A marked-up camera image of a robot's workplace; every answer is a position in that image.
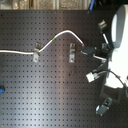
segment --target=pegboard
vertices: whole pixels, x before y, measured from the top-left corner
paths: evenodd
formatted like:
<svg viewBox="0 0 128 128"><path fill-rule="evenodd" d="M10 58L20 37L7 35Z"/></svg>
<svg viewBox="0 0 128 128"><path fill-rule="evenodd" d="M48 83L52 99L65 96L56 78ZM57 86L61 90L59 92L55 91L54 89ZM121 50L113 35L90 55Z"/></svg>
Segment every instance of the pegboard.
<svg viewBox="0 0 128 128"><path fill-rule="evenodd" d="M33 51L63 30L75 32L87 45L101 48L101 20L111 25L114 11L0 11L0 49ZM69 63L75 43L75 63ZM88 83L86 74L100 61L83 55L70 34L58 37L43 52L39 63L32 55L0 53L0 127L4 128L127 128L128 99L123 95L102 117L95 108L102 78Z"/></svg>

